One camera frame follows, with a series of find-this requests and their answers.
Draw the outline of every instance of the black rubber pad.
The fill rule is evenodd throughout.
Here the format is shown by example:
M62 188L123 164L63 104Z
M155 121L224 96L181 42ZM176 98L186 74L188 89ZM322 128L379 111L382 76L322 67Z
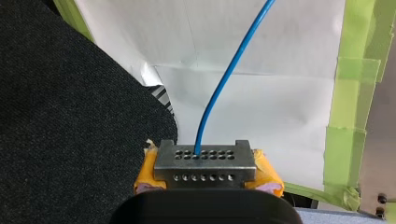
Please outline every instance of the black rubber pad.
M0 223L108 223L169 111L40 1L0 0Z

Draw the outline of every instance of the metal connector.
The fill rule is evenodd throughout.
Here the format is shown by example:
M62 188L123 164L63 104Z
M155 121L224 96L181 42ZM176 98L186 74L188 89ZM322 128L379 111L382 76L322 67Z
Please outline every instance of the metal connector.
M154 166L156 180L168 189L241 189L253 181L256 164L247 140L235 146L202 146L201 155L194 146L175 146L162 140Z

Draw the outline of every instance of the hole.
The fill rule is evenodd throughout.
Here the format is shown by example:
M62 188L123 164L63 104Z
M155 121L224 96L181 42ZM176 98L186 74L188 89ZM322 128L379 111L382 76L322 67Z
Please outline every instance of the hole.
M216 180L216 176L215 176L215 175L211 175L211 176L209 177L209 179L210 179L211 181L215 181L215 180Z

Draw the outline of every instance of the gray surface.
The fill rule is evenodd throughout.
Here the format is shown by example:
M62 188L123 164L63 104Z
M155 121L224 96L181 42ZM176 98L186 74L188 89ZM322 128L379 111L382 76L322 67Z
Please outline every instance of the gray surface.
M396 199L396 44L382 83L375 89L361 166L361 210L374 214L378 193Z
M235 146L202 146L201 155L193 155L194 146L175 146L162 141L154 167L157 180L165 180L169 189L239 189L254 180L256 164L248 141Z
M381 219L367 217L361 214L329 212L312 209L296 209L304 224L383 224Z

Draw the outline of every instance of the row of holes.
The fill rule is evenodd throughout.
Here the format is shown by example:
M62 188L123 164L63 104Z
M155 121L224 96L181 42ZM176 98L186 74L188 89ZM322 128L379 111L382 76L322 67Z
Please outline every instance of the row of holes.
M175 160L181 160L181 159L184 159L184 160L190 160L190 159L193 159L193 160L199 160L199 159L201 159L201 160L207 160L207 159L210 159L210 160L217 160L217 159L219 159L219 160L225 160L225 159L233 160L233 159L235 159L235 156L233 156L233 155L228 155L228 156L224 156L224 155L213 156L212 155L212 156L209 156L209 157L207 157L206 155L203 155L203 156L186 155L186 156L183 156L183 157L181 155L176 155L175 156Z
M235 176L234 175L210 175L209 177L207 177L207 175L174 175L174 180L175 181L179 181L179 180L184 180L184 181L206 181L206 180L210 180L210 181L224 181L224 180L229 180L229 181L234 181L235 180Z
M184 155L191 155L192 152L191 152L191 151L188 151L188 150L185 150L185 151L178 150L178 151L176 151L175 154L178 155L178 156L181 156L182 154L184 154ZM201 154L202 154L202 155L207 155L207 154L209 154L209 155L212 155L212 156L215 156L215 155L217 155L217 154L219 154L220 156L221 156L221 155L225 155L225 154L227 154L227 155L233 155L233 151L231 151L231 150L228 150L228 151L223 151L223 150L220 150L220 151L215 151L215 150L206 151L206 150L202 150L202 151L201 151Z

